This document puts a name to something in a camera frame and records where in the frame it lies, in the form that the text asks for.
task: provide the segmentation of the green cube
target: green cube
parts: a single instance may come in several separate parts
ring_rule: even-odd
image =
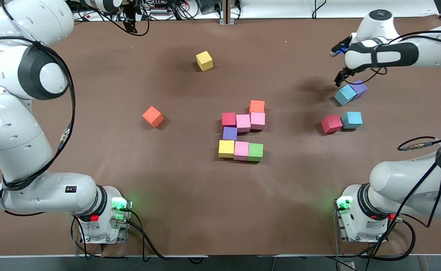
[[[249,143],[248,161],[260,162],[264,152],[264,144]]]

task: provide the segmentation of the purple cube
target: purple cube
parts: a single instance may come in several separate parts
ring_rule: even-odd
[[[361,83],[361,82],[363,82],[363,81],[358,80],[358,81],[356,81],[355,83],[356,83],[356,84],[359,84],[359,83]],[[364,93],[365,91],[367,91],[367,89],[368,89],[368,88],[366,87],[365,84],[359,84],[359,85],[351,85],[351,84],[350,84],[349,86],[351,86],[351,88],[353,88],[354,91],[356,91],[356,96],[354,96],[353,100],[354,100],[354,99],[358,99],[358,98],[360,98],[361,95],[363,95],[363,93]]]
[[[223,140],[237,140],[237,128],[235,127],[224,127],[224,134],[222,135]]]

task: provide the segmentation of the pink cube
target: pink cube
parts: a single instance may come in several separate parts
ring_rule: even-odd
[[[236,115],[237,132],[250,132],[249,115]]]
[[[236,126],[236,114],[222,113],[222,128],[235,127],[235,126]]]
[[[342,121],[339,115],[330,115],[322,119],[321,121],[322,129],[324,133],[331,134],[342,127]]]
[[[234,144],[234,160],[247,161],[249,156],[249,142],[236,141]]]
[[[266,124],[266,113],[252,112],[250,117],[252,130],[264,130],[264,125]]]

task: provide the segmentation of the orange cube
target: orange cube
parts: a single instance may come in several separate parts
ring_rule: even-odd
[[[162,113],[154,107],[150,107],[142,116],[153,127],[157,127],[164,120]]]
[[[264,104],[264,101],[251,100],[251,104],[249,106],[249,114],[251,112],[264,113]]]

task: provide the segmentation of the cube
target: cube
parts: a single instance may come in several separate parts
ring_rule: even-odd
[[[224,127],[224,133],[222,134],[223,140],[237,140],[237,128]]]
[[[342,127],[341,118],[339,115],[330,115],[322,119],[321,121],[322,129],[324,130],[324,133],[331,134],[332,132],[335,132]]]
[[[207,51],[196,55],[195,58],[197,59],[197,64],[203,72],[214,66],[214,63],[212,62],[212,57],[210,57]]]
[[[150,107],[142,116],[154,128],[164,120],[164,116],[154,107]]]
[[[250,132],[249,115],[236,115],[237,132]]]
[[[356,129],[363,124],[360,112],[346,112],[341,120],[344,129]]]
[[[234,140],[219,140],[219,158],[234,158]]]
[[[252,112],[250,113],[251,129],[263,130],[266,124],[266,113]]]
[[[260,162],[264,153],[264,145],[258,143],[249,143],[248,161]]]
[[[264,102],[264,101],[251,100],[251,103],[249,106],[249,114],[252,112],[264,113],[265,103],[266,102]]]
[[[363,93],[368,89],[368,87],[365,84],[363,84],[363,81],[361,80],[358,80],[355,83],[356,83],[355,85],[353,84],[349,85],[354,91],[356,91],[356,96],[354,96],[353,100],[360,98],[361,95],[363,95]]]
[[[236,114],[222,113],[222,128],[235,127],[235,126],[236,126]]]
[[[341,88],[336,95],[334,95],[334,98],[336,98],[336,100],[343,106],[351,101],[355,96],[356,91],[354,91],[351,86],[346,85]]]
[[[234,160],[247,161],[249,157],[249,142],[236,141],[234,144]]]

